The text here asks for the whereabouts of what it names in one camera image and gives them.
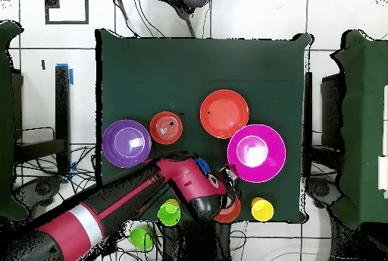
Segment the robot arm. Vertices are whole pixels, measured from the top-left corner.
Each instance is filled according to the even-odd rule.
[[[233,199],[234,179],[224,183],[221,176],[206,175],[186,152],[150,159],[105,184],[71,210],[13,241],[6,250],[5,261],[76,261],[131,220],[167,185],[195,220],[212,221]]]

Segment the magenta bowl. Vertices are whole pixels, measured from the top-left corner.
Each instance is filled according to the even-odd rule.
[[[248,125],[230,139],[227,160],[236,166],[244,181],[261,183],[281,171],[286,162],[286,146],[275,129],[263,124]]]

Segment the white tile floor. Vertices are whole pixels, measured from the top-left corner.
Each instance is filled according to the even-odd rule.
[[[71,10],[78,9],[82,2],[61,0],[63,7],[50,10],[50,14],[59,20],[82,20],[82,15],[78,13],[80,10]],[[133,29],[140,36],[151,36],[137,14],[133,0],[124,0],[124,5]],[[141,0],[141,5],[149,21],[165,36],[189,36],[185,22],[169,5],[154,0]],[[340,47],[342,33],[347,29],[362,29],[375,39],[381,39],[388,33],[388,0],[213,0],[212,12],[208,11],[208,7],[197,9],[192,19],[197,37],[202,37],[202,31],[204,37],[210,36],[210,21],[212,37],[218,39],[291,39],[297,33],[306,31],[314,36],[310,68],[313,73],[315,131],[321,131],[321,78],[339,71],[330,53]],[[70,86],[72,143],[93,145],[94,30],[105,28],[122,36],[130,36],[131,32],[126,28],[120,11],[111,0],[89,0],[89,24],[46,25],[44,0],[0,0],[0,20],[15,20],[24,28],[20,39],[17,37],[11,41],[9,50],[14,67],[20,68],[24,74],[23,127],[55,126],[55,64],[68,63],[74,70],[74,84]],[[152,32],[155,36],[159,35],[153,29]],[[45,70],[42,69],[42,60],[45,60]],[[31,131],[24,136],[25,140],[30,141],[51,138],[47,130]],[[314,134],[313,142],[321,142],[319,134]],[[91,165],[84,165],[83,168],[90,170]],[[33,172],[36,171],[23,169],[24,175]],[[62,184],[60,192],[64,197],[72,194],[68,184]],[[232,252],[233,261],[327,261],[331,237],[328,214],[325,210],[315,208],[309,197],[305,198],[305,211],[309,220],[303,225],[233,224],[232,230],[243,230],[248,236],[244,248]],[[243,241],[241,233],[232,233],[232,248],[241,246]],[[121,243],[125,247],[129,242]],[[109,257],[105,257],[104,261],[110,261]],[[123,256],[121,261],[135,260]]]

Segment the dark green table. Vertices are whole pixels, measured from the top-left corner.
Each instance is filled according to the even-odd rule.
[[[102,39],[102,130],[119,119],[133,119],[149,129],[162,111],[180,116],[183,134],[172,145],[152,141],[151,156],[179,149],[199,154],[211,169],[227,162],[229,140],[209,135],[201,126],[199,108],[219,89],[237,91],[249,106],[249,124],[267,124],[286,144],[286,163],[272,180],[242,181],[238,221],[254,221],[250,203],[264,197],[274,205],[274,222],[300,223],[300,170],[304,51],[308,34],[289,40],[120,38],[100,30]],[[102,157],[102,180],[122,169]],[[156,220],[167,192],[142,219]]]
[[[388,85],[388,42],[369,40],[358,30],[344,36],[333,56],[343,69],[345,158],[339,187],[343,192],[332,207],[345,225],[388,223],[388,199],[378,189],[378,156],[383,153],[384,86]]]

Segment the yellow cup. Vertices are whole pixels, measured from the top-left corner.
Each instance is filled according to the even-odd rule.
[[[251,207],[253,217],[260,222],[269,221],[274,216],[274,207],[262,197],[253,199]]]
[[[177,208],[179,208],[179,203],[175,199],[168,199],[164,204],[174,204]]]

